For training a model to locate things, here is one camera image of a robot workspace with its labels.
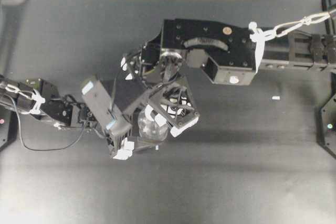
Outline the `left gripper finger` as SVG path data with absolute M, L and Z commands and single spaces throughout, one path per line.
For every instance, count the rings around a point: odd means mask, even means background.
M 112 158 L 117 160 L 127 160 L 134 152 L 157 146 L 159 146 L 159 141 L 156 140 L 139 136 L 125 137 L 112 151 Z

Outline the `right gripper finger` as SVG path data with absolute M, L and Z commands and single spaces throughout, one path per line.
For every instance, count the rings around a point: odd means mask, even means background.
M 159 127 L 162 127 L 163 125 L 165 125 L 167 123 L 167 120 L 164 116 L 162 116 L 161 114 L 157 114 L 157 116 L 155 117 L 155 121 L 154 121 Z

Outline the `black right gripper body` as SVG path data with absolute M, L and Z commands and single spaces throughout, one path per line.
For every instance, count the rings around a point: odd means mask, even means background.
M 127 72 L 124 80 L 135 80 L 145 88 L 140 105 L 136 110 L 149 104 L 164 116 L 167 125 L 170 119 L 186 115 L 198 115 L 190 86 L 180 68 L 185 59 L 174 49 L 162 49 L 160 42 L 149 41 L 143 46 L 124 53 L 120 62 L 122 71 Z

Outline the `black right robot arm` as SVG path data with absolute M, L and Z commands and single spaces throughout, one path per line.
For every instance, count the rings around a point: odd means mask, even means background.
M 335 37 L 297 26 L 262 30 L 193 19 L 166 19 L 159 34 L 123 57 L 128 72 L 114 104 L 131 119 L 143 109 L 149 121 L 180 135 L 199 120 L 182 66 L 201 69 L 213 84 L 247 86 L 261 69 L 335 73 Z

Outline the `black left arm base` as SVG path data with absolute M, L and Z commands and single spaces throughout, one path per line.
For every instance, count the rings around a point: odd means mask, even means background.
M 18 119 L 15 112 L 1 108 L 1 152 L 18 139 Z

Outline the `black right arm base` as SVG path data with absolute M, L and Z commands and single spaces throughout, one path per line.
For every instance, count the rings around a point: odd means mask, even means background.
M 317 144 L 335 160 L 335 94 L 316 107 Z

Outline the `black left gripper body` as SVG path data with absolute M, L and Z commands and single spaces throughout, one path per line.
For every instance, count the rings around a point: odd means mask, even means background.
M 131 134 L 133 128 L 132 123 L 122 114 L 114 114 L 111 115 L 106 122 L 101 123 L 101 128 L 108 143 L 110 158 L 120 159 L 122 142 Z

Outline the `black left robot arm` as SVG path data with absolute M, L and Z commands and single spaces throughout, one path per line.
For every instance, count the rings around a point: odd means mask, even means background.
M 159 141 L 132 135 L 131 131 L 120 140 L 114 140 L 85 103 L 69 94 L 61 97 L 57 88 L 43 79 L 22 83 L 1 76 L 1 107 L 17 116 L 30 115 L 59 130 L 94 131 L 107 141 L 110 157 L 117 160 L 127 160 L 136 151 L 160 145 Z

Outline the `right gripper white-tipped finger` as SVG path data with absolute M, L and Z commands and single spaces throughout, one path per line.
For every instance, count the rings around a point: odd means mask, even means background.
M 186 115 L 184 117 L 177 117 L 175 119 L 170 119 L 169 124 L 171 125 L 170 134 L 173 137 L 179 136 L 189 127 L 192 127 L 198 122 L 198 115 Z

